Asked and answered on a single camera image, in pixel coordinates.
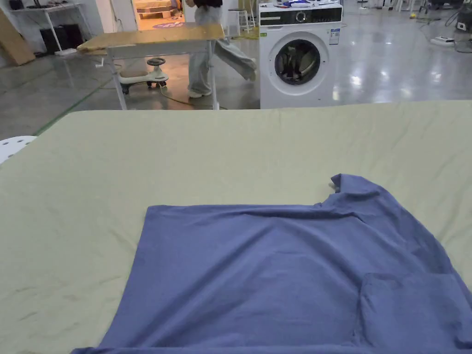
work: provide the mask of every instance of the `wooden table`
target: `wooden table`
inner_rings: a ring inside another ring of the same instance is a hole
[[[181,27],[158,28],[148,31],[132,31],[101,34],[80,45],[77,50],[88,54],[106,54],[113,74],[121,108],[126,110],[125,96],[121,90],[118,72],[113,64],[116,59],[145,58],[161,55],[187,54],[207,51],[210,68],[213,109],[218,110],[215,72],[212,63],[212,42],[224,38],[221,25],[197,26],[185,23]]]

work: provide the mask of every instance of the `wooden tabletop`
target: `wooden tabletop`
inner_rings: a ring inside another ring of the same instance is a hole
[[[185,24],[181,27],[158,28],[148,31],[104,33],[81,44],[77,50],[83,53],[100,51],[110,47],[128,47],[139,44],[207,41],[225,37],[219,24],[196,26]]]

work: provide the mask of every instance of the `black speaker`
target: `black speaker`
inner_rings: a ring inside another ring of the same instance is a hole
[[[54,31],[56,32],[56,36],[58,37],[60,46],[63,50],[72,48],[72,44],[69,41],[66,29],[63,26],[54,27]],[[41,32],[42,40],[44,41],[44,44],[46,45],[47,53],[54,54],[55,52],[59,51],[56,40],[54,39],[54,35],[52,34],[52,30],[42,29],[40,30],[40,32]]]
[[[69,39],[70,45],[72,48],[77,48],[79,45],[84,43],[84,38],[82,32],[80,32],[80,27],[77,24],[74,25],[61,25],[66,30],[67,38]]]
[[[21,0],[10,0],[9,2],[12,10],[21,10],[22,8],[25,8]]]

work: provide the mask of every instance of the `green floor tape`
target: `green floor tape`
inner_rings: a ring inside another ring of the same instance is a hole
[[[100,86],[98,86],[96,89],[94,89],[92,92],[90,92],[88,95],[86,95],[85,97],[81,98],[79,101],[77,101],[76,103],[74,103],[72,106],[70,106],[69,108],[67,108],[65,111],[63,111],[62,113],[60,113],[58,116],[56,116],[53,120],[50,120],[48,123],[46,123],[45,125],[43,125],[41,128],[39,128],[33,135],[35,136],[39,136],[41,135],[42,133],[44,133],[46,130],[48,130],[49,128],[51,128],[51,126],[53,126],[55,123],[57,123],[57,121],[59,121],[62,117],[64,117],[65,115],[67,115],[68,113],[72,112],[72,110],[77,107],[79,104],[81,104],[82,102],[84,102],[87,98],[89,98],[90,96],[92,96],[95,92],[97,92],[99,89],[103,88],[106,84],[108,84],[112,79],[109,79],[107,82],[105,82],[104,84],[101,84]]]

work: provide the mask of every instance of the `cardboard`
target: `cardboard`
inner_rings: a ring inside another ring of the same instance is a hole
[[[33,51],[0,9],[0,46],[15,65],[34,60]]]

